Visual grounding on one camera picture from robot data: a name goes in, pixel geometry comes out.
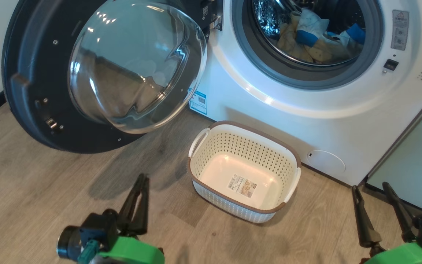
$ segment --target basket handle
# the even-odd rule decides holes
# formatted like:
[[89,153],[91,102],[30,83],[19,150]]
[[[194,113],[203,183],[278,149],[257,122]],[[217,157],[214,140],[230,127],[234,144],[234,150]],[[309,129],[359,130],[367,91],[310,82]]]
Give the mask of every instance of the basket handle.
[[195,137],[195,140],[193,140],[193,143],[191,144],[190,151],[188,152],[188,157],[192,158],[196,154],[196,151],[201,147],[201,144],[203,144],[204,140],[210,133],[210,130],[211,129],[206,127]]
[[301,170],[300,170],[300,168],[298,168],[296,177],[293,178],[293,182],[291,183],[291,190],[289,191],[288,195],[284,199],[284,202],[288,203],[289,199],[293,195],[293,193],[296,189],[297,183],[299,182],[299,179],[300,179],[300,173],[301,173]]

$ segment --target basket label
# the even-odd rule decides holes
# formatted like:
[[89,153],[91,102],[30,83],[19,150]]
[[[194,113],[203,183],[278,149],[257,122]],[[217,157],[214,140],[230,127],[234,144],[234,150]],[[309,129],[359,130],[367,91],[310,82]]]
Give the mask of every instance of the basket label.
[[229,182],[229,185],[227,187],[233,191],[236,191],[239,194],[251,198],[253,193],[255,192],[256,184],[245,179],[244,177],[240,177],[237,174],[234,174],[231,179],[231,182]]

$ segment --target brown basket rim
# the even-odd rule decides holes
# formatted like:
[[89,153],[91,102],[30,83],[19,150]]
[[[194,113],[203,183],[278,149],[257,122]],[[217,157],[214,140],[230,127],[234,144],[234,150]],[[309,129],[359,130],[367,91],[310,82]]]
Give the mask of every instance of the brown basket rim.
[[[217,127],[219,125],[232,125],[232,126],[235,126],[235,127],[239,127],[239,128],[248,130],[248,131],[250,131],[252,133],[255,133],[257,135],[260,135],[262,137],[265,137],[265,138],[267,138],[267,139],[275,142],[276,144],[282,145],[283,147],[285,147],[286,149],[288,149],[294,155],[294,157],[296,158],[297,167],[300,168],[300,157],[299,157],[298,153],[295,152],[295,150],[291,146],[289,146],[288,144],[282,142],[281,140],[278,140],[278,139],[276,139],[274,137],[271,137],[270,135],[268,135],[266,133],[263,133],[263,132],[261,132],[259,130],[253,129],[252,127],[248,127],[246,125],[242,125],[240,123],[232,122],[232,121],[215,122],[214,124],[211,124],[209,126],[209,129],[211,130],[214,127]],[[230,201],[233,204],[237,204],[237,205],[239,205],[241,207],[244,207],[245,209],[249,209],[249,210],[254,211],[256,213],[259,213],[259,214],[272,214],[272,213],[278,212],[279,210],[281,210],[286,205],[286,202],[282,202],[278,206],[276,206],[275,208],[268,209],[268,210],[262,210],[262,209],[258,209],[258,208],[252,207],[252,206],[248,206],[248,205],[246,205],[244,203],[241,203],[241,202],[238,202],[238,201],[236,201],[236,200],[234,200],[234,199],[232,199],[232,198],[230,198],[230,197],[228,197],[228,196],[226,196],[224,194],[221,194],[220,192],[216,191],[215,189],[213,189],[213,188],[209,187],[208,185],[204,184],[203,182],[201,182],[201,180],[199,180],[193,174],[193,172],[191,171],[191,157],[188,157],[187,167],[188,167],[188,171],[191,174],[191,178],[192,178],[192,180],[194,182],[196,182],[197,184],[201,185],[202,187],[204,187],[208,191],[212,192],[213,194],[216,194],[218,197],[221,197],[223,199],[226,199],[227,201]]]

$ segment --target perforated basket wall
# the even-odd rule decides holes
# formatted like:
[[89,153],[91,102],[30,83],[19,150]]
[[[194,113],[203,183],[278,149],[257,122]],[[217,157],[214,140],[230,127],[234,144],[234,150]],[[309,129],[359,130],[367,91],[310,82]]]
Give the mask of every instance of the perforated basket wall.
[[[300,159],[297,153],[291,150],[292,148],[285,146],[283,142],[249,127],[234,122],[217,122],[211,126],[209,134],[190,159],[189,168],[194,176],[192,179],[195,189],[209,202],[233,215],[255,223],[268,221],[285,205],[284,200],[292,194],[300,177]],[[241,157],[252,166],[273,174],[274,179],[282,186],[274,207],[253,208],[232,200],[202,183],[201,173],[212,157],[220,153]]]

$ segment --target washing machine door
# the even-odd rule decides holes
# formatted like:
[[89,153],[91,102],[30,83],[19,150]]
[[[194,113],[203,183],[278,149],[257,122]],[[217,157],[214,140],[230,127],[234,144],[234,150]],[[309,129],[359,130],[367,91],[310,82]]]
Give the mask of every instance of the washing machine door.
[[206,64],[203,27],[180,6],[22,0],[2,61],[17,121],[39,142],[78,153],[121,147],[169,122]]

